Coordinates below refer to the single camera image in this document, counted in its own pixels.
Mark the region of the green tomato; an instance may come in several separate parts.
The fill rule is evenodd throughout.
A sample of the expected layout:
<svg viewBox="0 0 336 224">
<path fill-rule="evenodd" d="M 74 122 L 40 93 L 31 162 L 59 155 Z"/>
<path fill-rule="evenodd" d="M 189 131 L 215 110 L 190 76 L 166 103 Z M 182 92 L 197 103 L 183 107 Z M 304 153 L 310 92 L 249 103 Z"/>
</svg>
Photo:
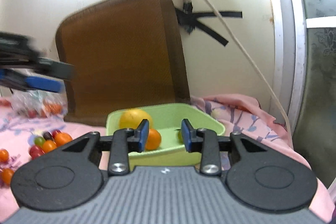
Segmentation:
<svg viewBox="0 0 336 224">
<path fill-rule="evenodd" d="M 36 136 L 34 138 L 34 145 L 38 146 L 38 147 L 43 147 L 44 143 L 45 143 L 45 138 L 42 136 Z"/>
</svg>

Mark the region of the large orange mandarin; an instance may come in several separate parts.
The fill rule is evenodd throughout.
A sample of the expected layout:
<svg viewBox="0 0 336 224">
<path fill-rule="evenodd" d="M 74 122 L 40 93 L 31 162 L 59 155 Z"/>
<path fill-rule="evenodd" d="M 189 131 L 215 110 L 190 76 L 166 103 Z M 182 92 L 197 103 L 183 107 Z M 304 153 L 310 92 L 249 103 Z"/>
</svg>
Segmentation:
<svg viewBox="0 0 336 224">
<path fill-rule="evenodd" d="M 161 134 L 157 130 L 151 128 L 147 136 L 145 149 L 148 151 L 156 150 L 160 146 L 161 141 Z"/>
</svg>

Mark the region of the clear plastic fruit bag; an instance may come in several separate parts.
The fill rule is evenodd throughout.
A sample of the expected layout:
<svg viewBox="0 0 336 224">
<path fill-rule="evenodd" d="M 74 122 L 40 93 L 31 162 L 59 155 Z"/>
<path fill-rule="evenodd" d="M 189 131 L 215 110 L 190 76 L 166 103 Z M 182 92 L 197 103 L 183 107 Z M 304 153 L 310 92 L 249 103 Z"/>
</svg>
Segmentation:
<svg viewBox="0 0 336 224">
<path fill-rule="evenodd" d="M 30 119 L 64 116 L 68 111 L 63 94 L 39 90 L 14 92 L 11 97 L 11 106 L 18 115 Z"/>
</svg>

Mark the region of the orange tomato middle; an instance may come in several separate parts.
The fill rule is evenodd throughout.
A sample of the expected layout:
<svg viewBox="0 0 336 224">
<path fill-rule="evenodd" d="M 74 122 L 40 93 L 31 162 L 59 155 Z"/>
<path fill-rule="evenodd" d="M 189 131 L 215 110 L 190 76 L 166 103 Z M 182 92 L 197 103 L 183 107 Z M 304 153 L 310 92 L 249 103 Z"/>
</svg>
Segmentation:
<svg viewBox="0 0 336 224">
<path fill-rule="evenodd" d="M 49 153 L 55 149 L 57 149 L 57 144 L 52 140 L 47 140 L 42 145 L 42 151 L 44 153 Z"/>
</svg>

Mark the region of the red tomato left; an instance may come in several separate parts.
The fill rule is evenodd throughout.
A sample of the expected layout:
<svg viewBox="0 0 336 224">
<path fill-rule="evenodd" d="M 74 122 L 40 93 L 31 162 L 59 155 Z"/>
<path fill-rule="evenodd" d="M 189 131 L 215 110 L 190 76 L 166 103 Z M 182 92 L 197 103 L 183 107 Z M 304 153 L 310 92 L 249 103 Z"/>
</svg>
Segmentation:
<svg viewBox="0 0 336 224">
<path fill-rule="evenodd" d="M 44 154 L 44 151 L 38 145 L 32 145 L 29 149 L 29 155 L 31 159 L 36 159 L 37 157 L 40 157 Z"/>
</svg>

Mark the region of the red tomato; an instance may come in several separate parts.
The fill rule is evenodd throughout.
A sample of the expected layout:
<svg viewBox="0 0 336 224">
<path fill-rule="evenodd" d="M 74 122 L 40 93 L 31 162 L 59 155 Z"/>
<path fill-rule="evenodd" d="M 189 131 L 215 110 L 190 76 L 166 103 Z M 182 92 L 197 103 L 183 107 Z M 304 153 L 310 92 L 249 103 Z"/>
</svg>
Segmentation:
<svg viewBox="0 0 336 224">
<path fill-rule="evenodd" d="M 44 151 L 38 145 L 32 145 L 29 149 L 29 155 L 31 159 L 36 159 L 37 157 L 40 157 L 44 154 Z"/>
<path fill-rule="evenodd" d="M 61 133 L 60 130 L 54 130 L 54 131 L 52 132 L 52 137 L 55 139 L 56 136 L 57 136 L 57 134 L 59 134 L 59 133 Z"/>
</svg>

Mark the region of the red tomato front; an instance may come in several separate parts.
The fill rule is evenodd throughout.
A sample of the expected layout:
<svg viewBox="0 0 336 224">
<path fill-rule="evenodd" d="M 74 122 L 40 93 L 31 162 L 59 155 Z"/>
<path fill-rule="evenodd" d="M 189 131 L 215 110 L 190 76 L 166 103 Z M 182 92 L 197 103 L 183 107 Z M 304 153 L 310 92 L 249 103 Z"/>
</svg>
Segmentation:
<svg viewBox="0 0 336 224">
<path fill-rule="evenodd" d="M 52 132 L 52 137 L 55 139 L 56 136 L 57 136 L 57 134 L 59 134 L 59 133 L 61 133 L 60 130 L 54 130 L 54 131 Z"/>
</svg>

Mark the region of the dark purple tomato front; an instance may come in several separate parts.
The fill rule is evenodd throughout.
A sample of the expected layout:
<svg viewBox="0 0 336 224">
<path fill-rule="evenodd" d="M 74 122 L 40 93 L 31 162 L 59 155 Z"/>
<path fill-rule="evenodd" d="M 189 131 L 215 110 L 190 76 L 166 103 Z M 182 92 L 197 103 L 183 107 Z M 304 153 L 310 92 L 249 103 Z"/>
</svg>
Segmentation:
<svg viewBox="0 0 336 224">
<path fill-rule="evenodd" d="M 43 135 L 42 135 L 42 137 L 43 137 L 45 140 L 51 140 L 51 141 L 54 140 L 53 137 L 52 137 L 52 134 L 49 133 L 49 132 L 44 132 Z"/>
</svg>

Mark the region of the orange tomato near gripper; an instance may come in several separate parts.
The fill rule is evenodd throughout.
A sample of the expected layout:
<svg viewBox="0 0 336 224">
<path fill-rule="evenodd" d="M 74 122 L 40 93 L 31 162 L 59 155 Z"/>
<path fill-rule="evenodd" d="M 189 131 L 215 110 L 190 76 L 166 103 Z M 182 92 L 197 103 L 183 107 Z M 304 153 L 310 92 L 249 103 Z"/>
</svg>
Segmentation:
<svg viewBox="0 0 336 224">
<path fill-rule="evenodd" d="M 1 179 L 5 185 L 10 185 L 15 171 L 10 168 L 5 168 L 1 171 Z"/>
</svg>

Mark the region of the orange tomato left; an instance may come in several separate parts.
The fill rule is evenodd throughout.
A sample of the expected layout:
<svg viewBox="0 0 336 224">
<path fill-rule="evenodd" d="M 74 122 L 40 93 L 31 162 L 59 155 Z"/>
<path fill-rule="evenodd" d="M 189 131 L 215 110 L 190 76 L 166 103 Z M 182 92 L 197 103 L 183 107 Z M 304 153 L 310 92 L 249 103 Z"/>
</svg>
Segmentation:
<svg viewBox="0 0 336 224">
<path fill-rule="evenodd" d="M 0 149 L 0 162 L 8 162 L 9 153 L 6 149 Z"/>
</svg>

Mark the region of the brown seat cushion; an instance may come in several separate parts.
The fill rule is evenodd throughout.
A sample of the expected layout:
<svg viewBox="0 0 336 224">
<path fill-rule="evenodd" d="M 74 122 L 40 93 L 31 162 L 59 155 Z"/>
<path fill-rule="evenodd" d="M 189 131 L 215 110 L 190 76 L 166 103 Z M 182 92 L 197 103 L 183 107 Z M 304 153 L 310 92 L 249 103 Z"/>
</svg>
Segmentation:
<svg viewBox="0 0 336 224">
<path fill-rule="evenodd" d="M 116 110 L 190 100 L 172 0 L 105 0 L 64 19 L 55 44 L 75 69 L 68 122 L 104 126 Z"/>
</svg>

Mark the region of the yellow lemon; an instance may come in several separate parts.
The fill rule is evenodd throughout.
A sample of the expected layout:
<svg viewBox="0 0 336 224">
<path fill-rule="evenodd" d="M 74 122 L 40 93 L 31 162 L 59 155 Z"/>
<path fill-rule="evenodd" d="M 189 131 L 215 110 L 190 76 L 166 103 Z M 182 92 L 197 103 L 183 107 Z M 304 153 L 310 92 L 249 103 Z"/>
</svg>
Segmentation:
<svg viewBox="0 0 336 224">
<path fill-rule="evenodd" d="M 143 119 L 149 121 L 149 127 L 153 127 L 153 118 L 144 110 L 129 109 L 125 110 L 119 119 L 119 129 L 123 128 L 137 128 Z"/>
</svg>

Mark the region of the lime green plastic tray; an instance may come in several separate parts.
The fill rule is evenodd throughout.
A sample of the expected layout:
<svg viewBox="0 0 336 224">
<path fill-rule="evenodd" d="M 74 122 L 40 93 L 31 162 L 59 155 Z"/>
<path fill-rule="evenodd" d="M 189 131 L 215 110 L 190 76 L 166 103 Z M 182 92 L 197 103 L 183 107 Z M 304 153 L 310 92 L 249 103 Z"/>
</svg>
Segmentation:
<svg viewBox="0 0 336 224">
<path fill-rule="evenodd" d="M 182 103 L 146 106 L 141 108 L 153 119 L 153 128 L 162 137 L 161 145 L 154 151 L 129 154 L 130 169 L 135 166 L 186 166 L 201 162 L 200 153 L 188 153 L 179 142 L 177 132 L 181 121 L 188 119 L 194 128 L 207 128 L 218 135 L 225 134 L 225 127 L 206 113 Z"/>
</svg>

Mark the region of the black tape strips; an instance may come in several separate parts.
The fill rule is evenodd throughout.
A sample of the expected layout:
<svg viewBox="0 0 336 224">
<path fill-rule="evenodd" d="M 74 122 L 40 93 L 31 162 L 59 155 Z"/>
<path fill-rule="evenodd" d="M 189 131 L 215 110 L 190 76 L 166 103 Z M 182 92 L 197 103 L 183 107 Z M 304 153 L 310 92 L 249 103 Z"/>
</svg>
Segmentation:
<svg viewBox="0 0 336 224">
<path fill-rule="evenodd" d="M 193 12 L 192 2 L 184 2 L 182 9 L 175 8 L 177 21 L 180 27 L 182 27 L 188 34 L 191 34 L 194 30 L 198 29 L 208 36 L 212 37 L 222 46 L 228 44 L 228 40 L 217 33 L 215 30 L 205 25 L 199 18 L 215 18 L 216 15 L 210 11 Z"/>
</svg>

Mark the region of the frosted glass window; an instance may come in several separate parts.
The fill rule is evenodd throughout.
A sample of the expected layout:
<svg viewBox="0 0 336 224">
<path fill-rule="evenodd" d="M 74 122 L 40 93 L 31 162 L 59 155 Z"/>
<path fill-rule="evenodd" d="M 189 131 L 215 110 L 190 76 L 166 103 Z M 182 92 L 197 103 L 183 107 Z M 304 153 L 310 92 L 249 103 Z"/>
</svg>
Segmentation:
<svg viewBox="0 0 336 224">
<path fill-rule="evenodd" d="M 274 78 L 294 149 L 330 187 L 335 180 L 335 0 L 273 0 Z"/>
</svg>

